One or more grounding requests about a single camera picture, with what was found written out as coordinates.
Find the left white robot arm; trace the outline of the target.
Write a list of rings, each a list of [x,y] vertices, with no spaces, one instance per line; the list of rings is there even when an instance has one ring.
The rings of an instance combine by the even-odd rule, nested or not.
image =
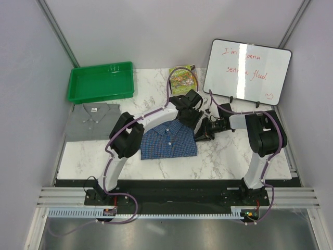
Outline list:
[[[112,203],[119,175],[126,161],[140,149],[147,131],[172,120],[178,120],[193,130],[203,115],[200,110],[202,104],[203,98],[199,93],[190,90],[185,95],[168,97],[166,103],[155,110],[138,115],[122,113],[105,147],[109,159],[98,178],[101,188],[96,193],[96,199],[103,205]]]

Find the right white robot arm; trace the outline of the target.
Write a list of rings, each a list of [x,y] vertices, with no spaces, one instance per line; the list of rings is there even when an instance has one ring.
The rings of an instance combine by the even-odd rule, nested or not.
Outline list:
[[[236,114],[230,104],[218,105],[219,117],[215,120],[205,117],[195,134],[195,141],[210,141],[215,134],[243,129],[247,131],[252,158],[249,169],[241,180],[239,201],[250,205],[257,199],[257,193],[265,189],[265,179],[270,161],[287,145],[285,131],[273,110]]]

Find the blue plaid long sleeve shirt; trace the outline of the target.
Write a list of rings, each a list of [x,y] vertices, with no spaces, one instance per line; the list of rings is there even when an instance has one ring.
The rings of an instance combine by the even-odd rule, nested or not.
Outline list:
[[[194,131],[178,120],[167,121],[148,130],[140,146],[142,160],[193,157],[197,154]]]

